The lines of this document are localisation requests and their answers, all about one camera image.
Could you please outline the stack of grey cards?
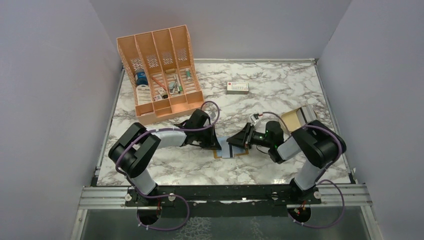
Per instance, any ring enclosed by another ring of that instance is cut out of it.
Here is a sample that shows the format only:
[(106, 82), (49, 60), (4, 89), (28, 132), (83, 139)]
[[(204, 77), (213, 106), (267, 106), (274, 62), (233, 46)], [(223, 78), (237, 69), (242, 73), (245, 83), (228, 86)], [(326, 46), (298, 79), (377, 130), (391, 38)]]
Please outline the stack of grey cards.
[(313, 106), (310, 104), (299, 107), (295, 113), (300, 126), (304, 126), (318, 119), (317, 113), (315, 112)]

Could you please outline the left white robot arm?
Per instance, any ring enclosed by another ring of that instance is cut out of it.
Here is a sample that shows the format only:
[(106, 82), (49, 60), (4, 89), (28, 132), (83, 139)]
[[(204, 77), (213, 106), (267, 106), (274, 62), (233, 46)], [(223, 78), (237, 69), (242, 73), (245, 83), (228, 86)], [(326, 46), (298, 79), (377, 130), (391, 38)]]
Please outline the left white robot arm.
[(108, 157), (117, 171), (138, 189), (138, 199), (149, 206), (157, 200), (157, 183), (147, 170), (156, 150), (184, 147), (194, 142), (202, 149), (222, 149), (211, 117), (200, 109), (169, 128), (148, 130), (139, 122), (132, 124), (110, 148)]

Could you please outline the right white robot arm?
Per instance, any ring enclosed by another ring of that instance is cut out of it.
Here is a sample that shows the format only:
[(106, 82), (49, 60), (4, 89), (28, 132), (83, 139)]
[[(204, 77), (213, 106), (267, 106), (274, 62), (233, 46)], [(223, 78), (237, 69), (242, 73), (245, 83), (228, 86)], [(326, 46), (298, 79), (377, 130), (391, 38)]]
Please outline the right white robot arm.
[(265, 147), (271, 160), (282, 164), (299, 153), (306, 161), (301, 170), (290, 181), (289, 199), (300, 204), (314, 191), (317, 181), (326, 170), (347, 150), (346, 143), (335, 132), (313, 120), (296, 129), (287, 139), (277, 121), (268, 121), (265, 132), (257, 132), (251, 123), (247, 123), (237, 134), (229, 137), (231, 146), (250, 149), (253, 145)]

